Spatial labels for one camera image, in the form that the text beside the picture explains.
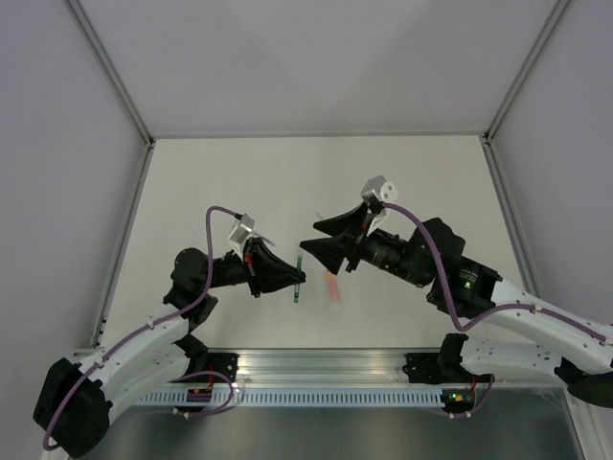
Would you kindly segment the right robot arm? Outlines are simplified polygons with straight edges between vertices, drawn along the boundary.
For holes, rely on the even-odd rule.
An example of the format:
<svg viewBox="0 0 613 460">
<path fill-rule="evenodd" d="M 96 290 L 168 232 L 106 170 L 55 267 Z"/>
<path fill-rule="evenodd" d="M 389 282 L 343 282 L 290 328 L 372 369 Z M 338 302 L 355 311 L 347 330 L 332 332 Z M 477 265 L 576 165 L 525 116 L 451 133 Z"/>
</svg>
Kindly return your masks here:
<svg viewBox="0 0 613 460">
<path fill-rule="evenodd" d="M 612 405 L 612 328 L 530 294 L 464 256 L 465 240 L 440 218 L 391 204 L 361 204 L 314 223 L 301 248 L 330 273 L 374 266 L 417 288 L 454 328 L 436 353 L 408 354 L 412 383 L 551 381 L 575 398 Z"/>
</svg>

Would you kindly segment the orange highlighter marker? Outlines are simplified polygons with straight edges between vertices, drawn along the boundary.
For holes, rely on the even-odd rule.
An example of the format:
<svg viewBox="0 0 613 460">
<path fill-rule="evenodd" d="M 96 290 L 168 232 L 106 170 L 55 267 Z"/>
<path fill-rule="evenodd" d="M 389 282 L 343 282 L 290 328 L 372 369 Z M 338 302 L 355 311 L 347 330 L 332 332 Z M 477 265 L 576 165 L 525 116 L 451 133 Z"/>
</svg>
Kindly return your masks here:
<svg viewBox="0 0 613 460">
<path fill-rule="evenodd" d="M 327 270 L 325 274 L 325 281 L 331 307 L 333 309 L 339 309 L 342 302 L 337 277 L 332 272 Z"/>
</svg>

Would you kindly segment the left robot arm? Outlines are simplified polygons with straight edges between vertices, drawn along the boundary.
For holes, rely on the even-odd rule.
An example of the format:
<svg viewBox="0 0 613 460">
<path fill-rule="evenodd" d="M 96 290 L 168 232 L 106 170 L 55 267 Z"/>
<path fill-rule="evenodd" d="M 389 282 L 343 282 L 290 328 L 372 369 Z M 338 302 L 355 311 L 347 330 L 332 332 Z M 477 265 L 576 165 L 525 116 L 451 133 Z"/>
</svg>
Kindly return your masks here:
<svg viewBox="0 0 613 460">
<path fill-rule="evenodd" d="M 91 451 L 129 407 L 167 382 L 202 379 L 208 348 L 193 331 L 210 316 L 217 299 L 205 287 L 248 286 L 254 297 L 305 281 L 305 273 L 273 254 L 261 238 L 250 238 L 242 255 L 214 260 L 197 248 L 182 250 L 161 306 L 139 333 L 47 372 L 34 407 L 45 431 L 43 447 L 79 458 Z"/>
</svg>

